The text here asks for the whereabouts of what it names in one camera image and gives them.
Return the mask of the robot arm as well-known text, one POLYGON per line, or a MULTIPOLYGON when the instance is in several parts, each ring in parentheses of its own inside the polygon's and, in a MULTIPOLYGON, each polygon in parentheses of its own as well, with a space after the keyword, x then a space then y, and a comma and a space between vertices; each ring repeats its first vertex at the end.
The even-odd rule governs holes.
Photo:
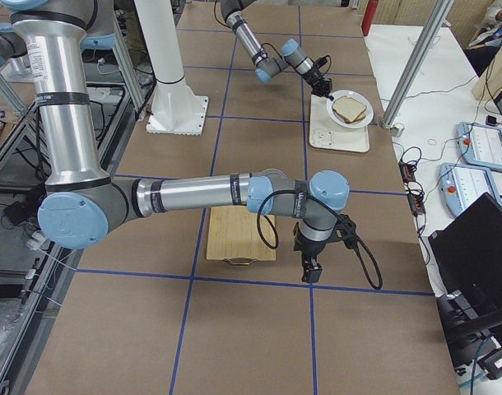
MULTIPOLYGON (((224 21, 244 43, 261 81, 288 66, 322 97, 331 93, 331 80, 290 39, 278 59, 266 60, 261 45, 242 17, 254 1, 221 1, 224 21)), ((229 174, 195 179, 113 181, 101 167, 91 117, 81 44, 115 37, 113 1, 0 1, 10 10, 13 32, 25 44, 35 84, 51 173, 46 198, 38 209, 40 229, 67 249, 85 249, 112 230, 153 213, 223 206, 246 206, 261 215, 298 219, 294 250, 301 252, 302 281, 315 283, 322 267, 317 256, 327 243, 345 240, 337 235, 350 185, 339 173, 320 171, 309 182, 287 178, 280 170, 229 174)), ((160 132, 191 126, 207 112, 206 96, 193 93, 184 80, 183 65, 170 5, 164 1, 135 1, 143 38, 155 73, 156 121, 160 132)))
POLYGON ((221 16, 224 24, 230 28, 236 39, 244 48, 255 66, 255 74, 261 82, 269 82, 288 67, 302 77, 311 87, 312 94, 317 97, 332 99, 332 80, 321 72, 328 56, 313 60, 294 39, 289 39, 276 50, 277 55, 270 57, 265 46, 261 43, 244 19, 243 11, 253 1, 221 1, 221 16))

